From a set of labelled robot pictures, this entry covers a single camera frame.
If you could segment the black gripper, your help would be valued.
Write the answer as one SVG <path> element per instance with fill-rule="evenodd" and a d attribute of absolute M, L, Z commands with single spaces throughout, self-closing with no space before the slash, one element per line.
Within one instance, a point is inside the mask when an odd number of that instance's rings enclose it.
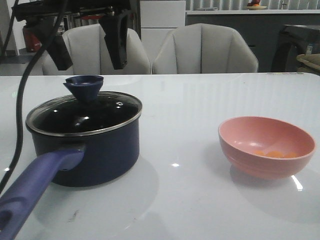
<path fill-rule="evenodd" d="M 37 0 L 12 7 L 16 20 L 26 21 L 26 28 L 44 46 L 59 71 L 67 70 L 73 63 L 62 35 L 58 34 L 61 20 L 46 17 L 57 17 L 63 4 L 63 0 Z M 113 68 L 121 70 L 127 64 L 128 16 L 136 9 L 135 0 L 68 0 L 64 15 L 104 15 L 98 22 L 105 33 Z"/>

